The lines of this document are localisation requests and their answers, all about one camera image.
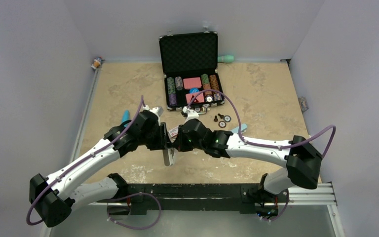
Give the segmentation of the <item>teal flashlight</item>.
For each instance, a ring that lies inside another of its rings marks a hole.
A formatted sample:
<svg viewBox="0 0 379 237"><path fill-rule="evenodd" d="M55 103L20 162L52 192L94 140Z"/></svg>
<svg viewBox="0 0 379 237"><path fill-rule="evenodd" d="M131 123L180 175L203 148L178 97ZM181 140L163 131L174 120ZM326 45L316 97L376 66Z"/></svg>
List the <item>teal flashlight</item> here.
<svg viewBox="0 0 379 237"><path fill-rule="evenodd" d="M131 119L130 119L130 111L129 110L125 110L124 113L123 113L123 116L122 116L121 126L125 128L129 124L130 121L131 121Z"/></svg>

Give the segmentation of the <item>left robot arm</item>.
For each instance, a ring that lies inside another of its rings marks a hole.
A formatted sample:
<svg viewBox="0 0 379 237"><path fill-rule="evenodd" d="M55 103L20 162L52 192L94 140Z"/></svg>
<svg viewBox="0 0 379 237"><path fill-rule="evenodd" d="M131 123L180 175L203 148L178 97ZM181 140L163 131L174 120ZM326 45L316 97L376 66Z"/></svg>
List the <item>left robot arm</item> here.
<svg viewBox="0 0 379 237"><path fill-rule="evenodd" d="M84 190L90 190L102 199L121 202L127 197L126 182L118 175L110 175L93 185L85 185L89 177L106 165L146 146L151 151L163 152L164 164L174 163L174 151L166 124L160 121L161 107L145 106L133 120L114 126L89 151L64 168L43 176L35 175L30 180L29 200L31 208L41 217L47 227L62 223L79 206L79 201L89 199Z"/></svg>

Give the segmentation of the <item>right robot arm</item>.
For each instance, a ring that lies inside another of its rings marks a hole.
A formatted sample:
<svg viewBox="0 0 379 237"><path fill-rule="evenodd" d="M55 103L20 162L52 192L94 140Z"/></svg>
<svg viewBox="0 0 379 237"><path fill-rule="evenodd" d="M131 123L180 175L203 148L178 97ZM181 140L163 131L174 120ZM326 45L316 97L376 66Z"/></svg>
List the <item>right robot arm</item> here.
<svg viewBox="0 0 379 237"><path fill-rule="evenodd" d="M230 131L212 131L197 119L179 126L173 147L180 152L199 149L214 158L251 158L280 166L261 179L257 194L264 201L292 186L316 189L323 159L301 136L282 141L240 138Z"/></svg>

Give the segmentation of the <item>mint green bottle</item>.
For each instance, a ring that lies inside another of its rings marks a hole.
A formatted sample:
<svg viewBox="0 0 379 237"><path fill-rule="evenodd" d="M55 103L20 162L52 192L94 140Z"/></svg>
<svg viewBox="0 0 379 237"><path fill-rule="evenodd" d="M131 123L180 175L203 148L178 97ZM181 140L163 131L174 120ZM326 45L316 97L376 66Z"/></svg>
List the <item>mint green bottle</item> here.
<svg viewBox="0 0 379 237"><path fill-rule="evenodd" d="M219 56L217 58L217 61L218 61L218 63L226 63L226 64L233 63L234 62L234 56L233 55Z"/></svg>

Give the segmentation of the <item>small orange bottle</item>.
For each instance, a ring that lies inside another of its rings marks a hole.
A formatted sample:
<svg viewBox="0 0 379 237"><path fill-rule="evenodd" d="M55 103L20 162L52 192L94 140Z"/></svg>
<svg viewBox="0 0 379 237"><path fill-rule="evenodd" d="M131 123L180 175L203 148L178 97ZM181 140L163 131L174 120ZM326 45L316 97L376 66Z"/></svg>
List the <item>small orange bottle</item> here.
<svg viewBox="0 0 379 237"><path fill-rule="evenodd" d="M91 68L93 70L96 70L102 65L102 63L103 63L103 59L101 57L96 57L94 58L93 63L91 64Z"/></svg>

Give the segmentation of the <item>patterned object at right wall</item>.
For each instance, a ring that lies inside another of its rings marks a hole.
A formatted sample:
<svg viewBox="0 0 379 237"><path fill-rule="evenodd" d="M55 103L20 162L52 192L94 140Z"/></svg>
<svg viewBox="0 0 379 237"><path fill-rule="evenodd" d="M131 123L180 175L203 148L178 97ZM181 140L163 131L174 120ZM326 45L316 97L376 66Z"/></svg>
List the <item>patterned object at right wall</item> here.
<svg viewBox="0 0 379 237"><path fill-rule="evenodd" d="M307 99L305 97L299 97L298 102L302 113L306 112L309 109Z"/></svg>

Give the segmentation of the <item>orange black poker chip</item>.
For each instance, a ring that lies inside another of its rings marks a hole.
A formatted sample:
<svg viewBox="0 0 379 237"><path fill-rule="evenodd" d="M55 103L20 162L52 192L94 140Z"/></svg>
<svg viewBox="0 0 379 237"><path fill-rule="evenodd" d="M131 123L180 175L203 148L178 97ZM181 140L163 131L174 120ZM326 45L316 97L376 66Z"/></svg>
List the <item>orange black poker chip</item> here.
<svg viewBox="0 0 379 237"><path fill-rule="evenodd" d="M219 128L225 128L226 127L226 122L225 121L219 121L218 122L218 126L219 126Z"/></svg>

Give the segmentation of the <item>red white staple box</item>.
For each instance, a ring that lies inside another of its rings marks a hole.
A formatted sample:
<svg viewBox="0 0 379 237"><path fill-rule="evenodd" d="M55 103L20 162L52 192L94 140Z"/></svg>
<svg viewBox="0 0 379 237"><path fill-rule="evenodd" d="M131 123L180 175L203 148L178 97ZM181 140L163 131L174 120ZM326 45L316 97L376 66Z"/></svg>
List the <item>red white staple box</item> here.
<svg viewBox="0 0 379 237"><path fill-rule="evenodd" d="M168 131L170 137L176 137L179 132L179 127L176 126Z"/></svg>

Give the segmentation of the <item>black poker chip case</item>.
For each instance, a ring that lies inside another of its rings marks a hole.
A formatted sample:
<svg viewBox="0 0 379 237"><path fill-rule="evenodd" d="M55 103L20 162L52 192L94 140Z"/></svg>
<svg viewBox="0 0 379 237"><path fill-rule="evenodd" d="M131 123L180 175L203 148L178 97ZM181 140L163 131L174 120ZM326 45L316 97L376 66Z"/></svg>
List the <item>black poker chip case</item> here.
<svg viewBox="0 0 379 237"><path fill-rule="evenodd" d="M217 32L164 35L158 42L167 110L224 104Z"/></svg>

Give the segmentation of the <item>white stapler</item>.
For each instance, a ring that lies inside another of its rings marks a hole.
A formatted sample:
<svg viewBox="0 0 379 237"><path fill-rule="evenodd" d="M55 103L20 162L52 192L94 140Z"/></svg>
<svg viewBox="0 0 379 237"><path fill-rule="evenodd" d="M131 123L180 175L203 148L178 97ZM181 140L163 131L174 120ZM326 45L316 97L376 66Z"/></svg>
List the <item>white stapler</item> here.
<svg viewBox="0 0 379 237"><path fill-rule="evenodd" d="M175 152L175 148L167 148L162 150L165 166L172 166L175 163Z"/></svg>

